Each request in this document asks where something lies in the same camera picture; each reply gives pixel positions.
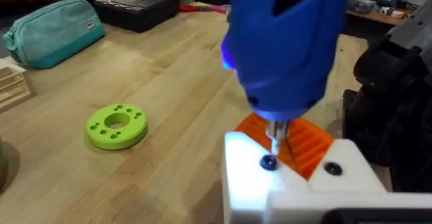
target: orange object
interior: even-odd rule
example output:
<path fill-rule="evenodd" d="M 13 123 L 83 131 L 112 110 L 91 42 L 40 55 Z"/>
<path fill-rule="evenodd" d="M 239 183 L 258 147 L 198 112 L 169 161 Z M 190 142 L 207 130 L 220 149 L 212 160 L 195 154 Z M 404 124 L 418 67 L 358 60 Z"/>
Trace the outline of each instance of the orange object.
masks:
<path fill-rule="evenodd" d="M 265 119 L 253 113 L 236 128 L 236 131 L 245 133 L 270 151 L 271 139 L 265 135 L 265 126 Z M 332 136 L 314 124 L 304 119 L 295 119 L 290 123 L 288 134 L 288 144 L 294 161 L 287 145 L 281 147 L 277 158 L 308 180 L 333 141 Z"/>

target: wooden crate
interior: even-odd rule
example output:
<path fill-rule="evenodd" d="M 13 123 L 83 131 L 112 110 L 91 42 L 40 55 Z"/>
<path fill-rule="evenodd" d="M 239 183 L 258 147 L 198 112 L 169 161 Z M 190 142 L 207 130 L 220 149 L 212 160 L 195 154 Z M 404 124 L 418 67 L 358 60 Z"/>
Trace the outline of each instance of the wooden crate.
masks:
<path fill-rule="evenodd" d="M 36 94 L 25 73 L 25 69 L 0 59 L 0 113 Z"/>

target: teal pencil case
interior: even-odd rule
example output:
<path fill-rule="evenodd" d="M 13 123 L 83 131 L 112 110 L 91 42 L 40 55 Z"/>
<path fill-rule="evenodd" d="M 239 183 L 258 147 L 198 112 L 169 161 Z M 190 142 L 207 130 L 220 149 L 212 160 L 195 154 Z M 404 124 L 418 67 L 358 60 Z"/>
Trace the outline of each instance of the teal pencil case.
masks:
<path fill-rule="evenodd" d="M 16 20 L 3 35 L 10 55 L 22 65 L 50 68 L 105 35 L 90 3 L 65 0 Z"/>

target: wooden workbench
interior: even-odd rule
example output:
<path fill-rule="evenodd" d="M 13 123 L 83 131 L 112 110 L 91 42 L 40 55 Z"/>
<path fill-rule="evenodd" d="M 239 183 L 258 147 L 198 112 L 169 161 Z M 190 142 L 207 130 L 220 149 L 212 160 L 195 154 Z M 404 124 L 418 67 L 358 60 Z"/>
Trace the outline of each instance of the wooden workbench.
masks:
<path fill-rule="evenodd" d="M 30 72 L 38 95 L 0 114 L 9 178 L 0 223 L 222 223 L 223 134 L 249 113 L 221 67 L 218 13 L 180 14 L 137 34 L 107 36 L 53 69 Z M 342 89 L 366 41 L 341 36 L 325 99 L 306 118 L 342 117 Z M 118 152 L 88 143 L 86 120 L 113 103 L 143 109 L 149 132 Z"/>

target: black tool case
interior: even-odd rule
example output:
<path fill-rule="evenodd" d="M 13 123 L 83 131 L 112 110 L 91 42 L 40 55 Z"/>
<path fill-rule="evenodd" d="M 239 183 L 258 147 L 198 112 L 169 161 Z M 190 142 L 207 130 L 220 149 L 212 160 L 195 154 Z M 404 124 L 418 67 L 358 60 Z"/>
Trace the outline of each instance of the black tool case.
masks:
<path fill-rule="evenodd" d="M 95 0 L 103 23 L 144 32 L 179 12 L 180 0 Z"/>

